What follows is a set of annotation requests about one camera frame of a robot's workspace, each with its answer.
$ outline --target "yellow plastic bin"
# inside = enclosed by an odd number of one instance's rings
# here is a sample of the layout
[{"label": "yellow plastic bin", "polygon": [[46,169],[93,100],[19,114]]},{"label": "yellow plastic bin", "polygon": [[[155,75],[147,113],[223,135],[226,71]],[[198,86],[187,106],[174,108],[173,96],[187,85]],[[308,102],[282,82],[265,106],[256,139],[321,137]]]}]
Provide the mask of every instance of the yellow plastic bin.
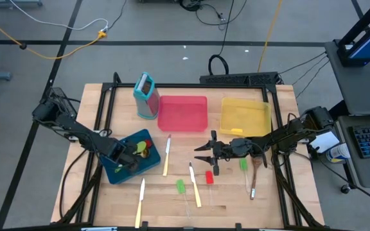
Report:
[{"label": "yellow plastic bin", "polygon": [[269,103],[249,99],[222,99],[220,133],[261,137],[270,133]]}]

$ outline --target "teal container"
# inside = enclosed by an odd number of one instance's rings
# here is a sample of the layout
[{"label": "teal container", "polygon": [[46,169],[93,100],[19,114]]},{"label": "teal container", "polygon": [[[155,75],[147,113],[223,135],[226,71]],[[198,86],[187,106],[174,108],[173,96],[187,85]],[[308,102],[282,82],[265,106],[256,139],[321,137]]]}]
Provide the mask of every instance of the teal container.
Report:
[{"label": "teal container", "polygon": [[122,182],[125,182],[132,177],[140,175],[141,173],[144,173],[154,166],[157,166],[161,162],[161,156],[159,155],[158,150],[155,147],[154,141],[152,140],[149,131],[146,129],[122,139],[121,143],[126,144],[130,142],[135,144],[146,140],[150,141],[150,143],[152,144],[149,148],[149,157],[143,158],[141,156],[137,156],[139,164],[135,172],[131,172],[127,168],[121,167],[116,160],[112,159],[112,157],[100,155],[100,160],[107,173],[109,183],[120,184]]},{"label": "teal container", "polygon": [[137,114],[144,119],[155,119],[159,110],[159,93],[154,79],[146,72],[138,79],[134,87]]}]

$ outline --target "computer monitor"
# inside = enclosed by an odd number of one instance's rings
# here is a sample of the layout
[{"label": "computer monitor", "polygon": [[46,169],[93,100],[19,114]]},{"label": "computer monitor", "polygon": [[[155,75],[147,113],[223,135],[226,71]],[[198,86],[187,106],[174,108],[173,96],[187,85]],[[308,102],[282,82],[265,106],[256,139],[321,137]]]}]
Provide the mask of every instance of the computer monitor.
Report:
[{"label": "computer monitor", "polygon": [[[338,55],[344,67],[363,67],[370,62],[370,9],[352,27],[352,29],[337,42]],[[359,34],[366,32],[362,38],[354,42]]]}]

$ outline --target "yellow cable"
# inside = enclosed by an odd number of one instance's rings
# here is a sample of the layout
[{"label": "yellow cable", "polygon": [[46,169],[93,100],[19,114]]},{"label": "yellow cable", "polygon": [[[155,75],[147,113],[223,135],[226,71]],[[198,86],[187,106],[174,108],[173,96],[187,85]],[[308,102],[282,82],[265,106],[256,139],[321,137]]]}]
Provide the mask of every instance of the yellow cable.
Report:
[{"label": "yellow cable", "polygon": [[281,9],[281,5],[282,5],[282,0],[279,0],[279,3],[277,4],[277,8],[276,8],[276,11],[275,11],[274,19],[272,20],[272,23],[270,24],[270,28],[269,28],[269,31],[268,31],[267,39],[265,41],[265,45],[263,46],[263,50],[262,50],[262,54],[261,54],[261,58],[260,58],[260,64],[258,66],[258,72],[261,70],[262,58],[263,58],[263,55],[265,54],[265,51],[267,50],[268,41],[270,39],[270,35],[272,34],[272,30],[274,29],[274,25],[275,25],[276,19],[277,19],[278,14],[279,14],[279,10]]},{"label": "yellow cable", "polygon": [[[20,42],[18,42],[18,40],[15,40],[13,37],[11,37],[9,34],[7,34],[7,32],[5,32],[4,30],[2,30],[1,28],[0,28],[0,32],[3,33],[5,36],[7,36],[10,40],[12,40],[13,42],[15,42],[17,45],[19,45],[19,46],[22,45]],[[107,36],[107,34],[105,32],[100,31],[100,32],[98,32],[98,36],[96,37],[96,39],[93,40],[92,42],[90,42],[90,43],[88,43],[86,45],[80,46],[80,47],[76,48],[75,50],[71,51],[70,53],[68,53],[66,55],[62,55],[60,57],[48,57],[48,56],[44,56],[44,55],[42,55],[42,54],[40,54],[40,53],[38,53],[38,52],[30,49],[30,48],[26,48],[26,49],[28,51],[32,52],[33,54],[41,57],[41,58],[45,58],[45,59],[49,59],[49,60],[57,60],[57,59],[65,58],[65,57],[67,57],[69,55],[72,55],[73,53],[77,52],[78,50],[80,50],[80,49],[82,49],[84,47],[90,46],[90,45],[94,44],[95,42],[97,42],[98,40],[100,40],[100,39],[102,39],[102,38],[104,38],[106,36]]]}]

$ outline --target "cable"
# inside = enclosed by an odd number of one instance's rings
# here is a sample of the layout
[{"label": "cable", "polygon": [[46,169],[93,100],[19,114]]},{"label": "cable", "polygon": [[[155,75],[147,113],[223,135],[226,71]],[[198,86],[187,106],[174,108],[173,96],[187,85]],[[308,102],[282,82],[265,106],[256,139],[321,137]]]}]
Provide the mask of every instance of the cable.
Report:
[{"label": "cable", "polygon": [[[229,10],[229,16],[231,16],[231,14],[232,14],[232,9],[234,8],[234,2],[235,2],[235,0],[232,0],[231,9]],[[212,65],[212,61],[215,58],[218,58],[219,60],[221,60],[222,64],[224,65],[224,68],[225,68],[225,74],[229,74],[229,66],[228,66],[228,63],[226,62],[226,60],[224,58],[221,57],[222,51],[224,50],[225,40],[226,40],[226,35],[227,34],[228,34],[228,26],[225,29],[225,35],[224,35],[224,40],[222,41],[221,51],[219,52],[219,54],[212,55],[211,58],[209,58],[208,71],[209,71],[209,74],[210,75],[213,75],[211,65]]]},{"label": "cable", "polygon": [[304,78],[306,76],[306,74],[308,74],[316,65],[320,64],[322,62],[322,60],[324,60],[327,56],[321,58],[316,64],[314,64],[313,66],[311,66],[311,68],[309,68],[301,77],[299,77],[299,79],[297,79],[292,85],[295,85],[299,80],[301,80],[302,78]]},{"label": "cable", "polygon": [[[232,14],[232,9],[234,8],[234,2],[235,2],[235,0],[232,0],[232,5],[231,5],[231,9],[229,10],[228,18],[230,18],[231,14]],[[218,54],[219,56],[222,54],[222,51],[224,50],[225,40],[226,40],[226,35],[227,34],[228,34],[228,26],[226,27],[226,30],[225,30],[224,40],[222,41],[221,52],[219,52],[219,54]]]},{"label": "cable", "polygon": [[302,154],[300,154],[300,153],[297,153],[296,151],[293,151],[292,153],[293,153],[293,154],[295,154],[295,155],[297,155],[297,156],[303,157],[303,158],[305,158],[305,159],[307,159],[307,160],[311,161],[311,159],[310,159],[309,157],[307,157],[306,155],[302,155]]},{"label": "cable", "polygon": [[350,186],[354,187],[355,189],[358,189],[359,191],[363,192],[364,194],[366,194],[368,197],[370,197],[370,193],[368,193],[367,191],[359,188],[358,186],[352,184],[351,182],[349,182],[347,179],[345,179],[343,176],[341,176],[339,173],[337,173],[336,171],[332,170],[332,168],[328,167],[322,160],[321,158],[319,158],[319,155],[317,155],[317,158],[319,159],[319,161],[321,161],[321,163],[327,168],[329,169],[332,173],[334,173],[335,175],[339,176],[339,178],[343,179],[343,181],[345,181],[346,183],[348,183]]},{"label": "cable", "polygon": [[42,55],[42,54],[40,54],[40,53],[32,50],[31,48],[28,48],[26,44],[21,44],[18,40],[14,39],[11,35],[7,34],[7,32],[5,32],[4,30],[2,30],[1,28],[0,28],[0,32],[2,34],[4,34],[5,36],[7,36],[12,42],[15,42],[21,49],[26,49],[29,52],[33,53],[34,55],[37,55],[37,56],[39,56],[41,58],[45,58],[45,59],[49,59],[49,60],[58,60],[58,59],[61,59],[61,58],[65,58],[67,56],[70,56],[73,53],[77,52],[78,50],[80,50],[82,48],[85,48],[87,46],[90,46],[90,45],[94,44],[95,42],[97,42],[98,40],[100,40],[100,39],[102,39],[102,38],[104,38],[104,37],[107,36],[107,34],[105,32],[99,31],[98,32],[98,36],[92,42],[90,42],[90,43],[88,43],[86,45],[80,46],[80,47],[76,48],[75,50],[71,51],[70,53],[68,53],[66,55],[62,55],[60,57],[48,57],[48,56],[44,56],[44,55]]},{"label": "cable", "polygon": [[288,72],[288,71],[290,71],[290,70],[292,70],[292,69],[295,69],[296,67],[300,67],[300,66],[302,66],[302,65],[304,65],[304,64],[307,64],[308,62],[311,62],[312,60],[315,60],[316,58],[320,57],[321,55],[323,55],[323,54],[325,54],[325,53],[326,53],[326,52],[324,51],[324,52],[322,52],[321,54],[317,55],[316,57],[313,57],[313,58],[309,59],[309,60],[308,60],[308,61],[306,61],[306,62],[303,62],[303,63],[301,63],[301,64],[299,64],[299,65],[296,65],[295,67],[291,67],[291,68],[289,68],[289,69],[287,69],[287,70],[285,70],[285,71],[281,72],[280,74],[283,74],[283,73]]},{"label": "cable", "polygon": [[283,82],[282,75],[278,73],[277,76],[279,77],[279,80],[276,82],[276,84],[277,85],[279,85],[279,84],[284,85],[285,83]]},{"label": "cable", "polygon": [[258,65],[258,71],[257,72],[259,72],[261,70],[262,59],[263,59],[263,56],[265,54],[265,51],[267,50],[268,41],[270,39],[270,35],[272,34],[272,30],[274,29],[274,25],[275,25],[276,19],[277,19],[278,14],[279,14],[279,10],[281,9],[281,5],[282,5],[282,0],[279,0],[279,3],[277,4],[277,8],[276,8],[276,11],[275,11],[275,16],[274,16],[272,22],[270,23],[270,27],[269,27],[269,30],[268,30],[267,39],[265,41],[265,45],[263,46],[263,50],[262,50],[262,54],[261,54],[261,58],[260,58],[260,63]]},{"label": "cable", "polygon": [[305,90],[306,90],[306,88],[308,88],[308,86],[309,86],[309,84],[311,84],[311,82],[316,78],[316,76],[318,75],[318,73],[319,73],[319,71],[322,69],[322,68],[324,68],[324,66],[326,65],[326,64],[328,64],[329,63],[329,60],[324,64],[324,65],[322,65],[322,67],[320,67],[319,69],[318,69],[318,71],[315,73],[315,75],[313,76],[313,78],[311,79],[311,81],[309,81],[309,83],[306,85],[306,87],[295,97],[295,99],[297,99]]},{"label": "cable", "polygon": [[[225,30],[226,29],[226,27],[228,26],[228,23],[226,22],[226,19],[224,18],[224,17],[222,17],[222,14],[221,13],[219,13],[218,12],[218,10],[216,10],[216,8],[214,7],[214,6],[212,6],[212,5],[210,5],[210,4],[202,4],[202,5],[200,5],[200,10],[201,9],[203,9],[203,7],[204,6],[209,6],[209,7],[211,7],[214,11],[215,11],[215,13],[216,13],[216,16],[218,17],[218,19],[220,20],[220,24],[218,24],[218,29],[219,30],[221,30],[221,31],[223,31],[223,30]],[[200,21],[200,22],[202,22],[202,20],[199,18],[199,16],[198,16],[198,13],[197,13],[198,11],[196,11],[195,13],[196,13],[196,15],[197,15],[197,19]]]},{"label": "cable", "polygon": [[115,21],[109,26],[108,30],[109,31],[114,25],[115,25],[115,22],[118,21],[121,16],[122,16],[122,13],[123,13],[123,8],[125,7],[125,4],[127,3],[127,0],[125,0],[125,2],[123,3],[122,5],[122,8],[121,8],[121,12],[119,13],[119,16],[115,19]]},{"label": "cable", "polygon": [[[286,160],[289,158],[289,155],[282,155],[282,156],[283,156],[283,161],[282,161],[282,163],[280,165],[278,165],[278,167],[282,167],[286,163]],[[271,157],[270,161],[272,163],[272,166],[275,166],[275,163],[274,163],[272,157]]]},{"label": "cable", "polygon": [[84,153],[86,152],[87,150],[83,150],[83,152],[81,152],[81,154],[79,154],[79,156],[77,156],[75,158],[74,161],[72,161],[72,163],[69,165],[69,167],[67,168],[67,171],[65,172],[64,174],[64,178],[62,179],[62,184],[61,184],[61,193],[60,193],[60,196],[59,196],[59,216],[62,218],[64,218],[64,214],[62,213],[62,200],[63,200],[63,197],[64,197],[64,187],[65,187],[65,181],[67,179],[67,176],[68,176],[68,173],[69,171],[71,170],[72,166],[74,166],[74,164],[76,162],[78,162],[79,159],[81,159],[82,155],[84,155]]},{"label": "cable", "polygon": [[62,27],[65,27],[65,28],[68,28],[68,29],[71,29],[71,30],[83,30],[85,28],[87,28],[88,26],[90,26],[92,23],[94,22],[97,22],[97,21],[104,21],[106,22],[107,24],[105,25],[105,27],[101,30],[101,31],[107,31],[108,30],[108,20],[107,19],[95,19],[93,20],[92,22],[90,22],[89,24],[87,24],[86,26],[82,27],[82,28],[72,28],[70,26],[67,26],[67,25],[64,25],[64,24],[57,24],[57,23],[52,23],[52,22],[44,22],[44,21],[41,21],[41,20],[38,20],[34,17],[32,17],[31,15],[29,15],[28,13],[26,13],[23,9],[21,9],[19,6],[17,6],[14,1],[10,0],[10,2],[19,10],[21,11],[22,13],[24,13],[26,16],[28,16],[30,19],[34,20],[35,22],[39,22],[39,23],[42,23],[42,24],[48,24],[48,25],[52,25],[52,26],[62,26]]},{"label": "cable", "polygon": [[[233,22],[241,14],[242,10],[245,8],[245,5],[247,4],[247,1],[248,0],[245,0],[245,2],[243,3],[243,5],[241,7],[241,10],[236,14],[236,16],[233,19],[231,19],[231,20],[229,20],[230,19],[230,17],[229,17],[227,22],[223,22],[223,23],[208,23],[208,22],[202,21],[202,19],[198,15],[198,11],[196,11],[195,14],[197,15],[197,19],[201,23],[203,23],[205,25],[208,25],[208,26],[221,26],[221,25],[224,25],[224,24],[228,25],[229,23]],[[220,13],[218,13],[218,11],[216,10],[216,8],[213,7],[213,6],[211,6],[210,4],[202,4],[201,7],[203,8],[203,6],[205,6],[205,5],[208,5],[208,6],[212,7],[214,9],[214,11],[216,12],[216,15],[218,16],[218,18],[221,17]]]},{"label": "cable", "polygon": [[77,103],[81,103],[81,101],[80,101],[80,100],[73,99],[73,98],[62,97],[62,99],[67,99],[67,100],[69,100],[69,101],[74,101],[74,102],[77,102]]},{"label": "cable", "polygon": [[295,119],[297,119],[297,117],[296,117],[296,115],[295,115],[295,114],[293,114],[293,113],[289,113],[289,114],[288,114],[288,119],[286,120],[286,122],[288,123],[288,126],[286,126],[286,131],[289,131],[289,125],[290,125],[289,121],[290,121],[290,116],[294,116],[294,117],[295,117]]}]

